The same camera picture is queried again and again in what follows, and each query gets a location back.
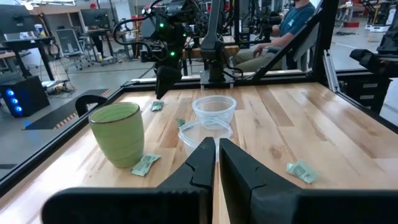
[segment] wooden tabletop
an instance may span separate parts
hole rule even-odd
[[[145,153],[162,157],[146,177],[111,165],[89,126],[0,198],[0,223],[40,223],[40,208],[55,192],[74,187],[156,187],[187,158],[175,118],[195,119],[192,101],[230,95],[238,102],[231,140],[274,172],[302,188],[398,189],[398,136],[318,83],[245,86],[232,90],[173,90],[160,112],[153,92],[125,93],[139,103]],[[303,160],[319,178],[306,184],[286,173]],[[216,165],[213,223],[229,223]]]
[[[6,53],[0,54],[0,59],[5,59],[5,58],[9,58],[9,57],[15,57],[15,53],[14,52],[6,52]]]
[[[231,43],[234,42],[234,37],[232,36],[223,36],[224,42],[225,43]],[[232,45],[232,46],[225,46],[225,52],[229,55],[229,56],[234,56],[239,52],[239,46],[238,45]],[[182,58],[187,59],[188,58],[188,51],[184,50],[182,52]],[[195,48],[192,49],[191,51],[191,58],[201,58],[201,54],[200,54],[200,48]]]

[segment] green ceramic cup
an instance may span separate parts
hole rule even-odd
[[[136,103],[114,103],[90,114],[91,129],[106,158],[118,168],[136,165],[144,152],[144,125]]]

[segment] green crumpled paper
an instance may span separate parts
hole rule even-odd
[[[149,172],[152,163],[155,162],[158,158],[160,158],[160,155],[155,155],[155,154],[144,155],[141,158],[141,160],[131,169],[130,172],[132,174],[145,177],[145,175]]]
[[[160,111],[164,106],[164,102],[161,101],[153,101],[151,111]]]
[[[286,164],[286,171],[311,184],[318,178],[318,173],[304,161],[298,161],[295,164]]]
[[[176,118],[175,122],[177,123],[177,127],[181,127],[185,124],[185,120],[180,118]]]

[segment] clear plastic bowl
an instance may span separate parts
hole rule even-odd
[[[178,136],[184,142],[184,150],[188,156],[199,146],[205,137],[213,137],[216,144],[216,161],[218,161],[220,138],[229,139],[232,133],[231,127],[224,121],[216,118],[203,118],[185,123],[180,127]]]
[[[236,100],[229,96],[206,96],[192,103],[198,118],[217,118],[229,124],[234,115]]]

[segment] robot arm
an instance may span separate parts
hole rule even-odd
[[[206,60],[222,60],[224,43],[220,39],[223,28],[224,0],[212,0],[207,35],[201,44],[201,56]]]
[[[174,0],[165,12],[154,9],[154,6],[161,2],[157,0],[150,6],[145,16],[140,19],[129,19],[119,23],[113,30],[115,41],[122,45],[141,44],[145,45],[148,54],[147,61],[155,62],[156,80],[156,98],[161,99],[166,92],[181,80],[182,74],[179,70],[179,61],[187,40],[186,30],[183,23],[195,20],[197,11],[199,10],[195,0]],[[116,37],[116,32],[127,22],[142,22],[142,41],[140,42],[120,42]],[[146,41],[156,41],[163,43],[160,51],[152,50],[152,47]]]

